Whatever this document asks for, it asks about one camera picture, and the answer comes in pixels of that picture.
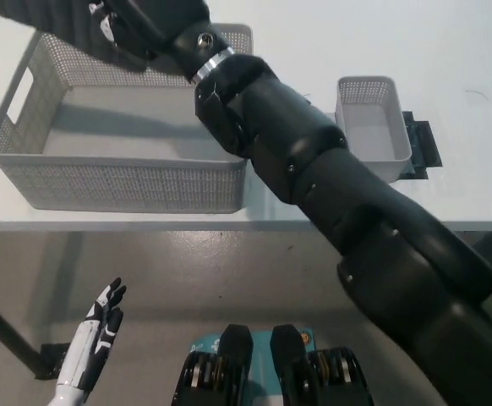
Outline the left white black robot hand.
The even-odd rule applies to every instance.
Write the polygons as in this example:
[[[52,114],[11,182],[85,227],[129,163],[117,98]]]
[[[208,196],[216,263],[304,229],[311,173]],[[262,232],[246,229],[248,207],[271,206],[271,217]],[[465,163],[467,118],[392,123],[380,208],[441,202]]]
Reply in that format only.
[[[58,404],[82,405],[94,389],[123,321],[126,290],[119,277],[109,283],[78,325],[55,386]]]

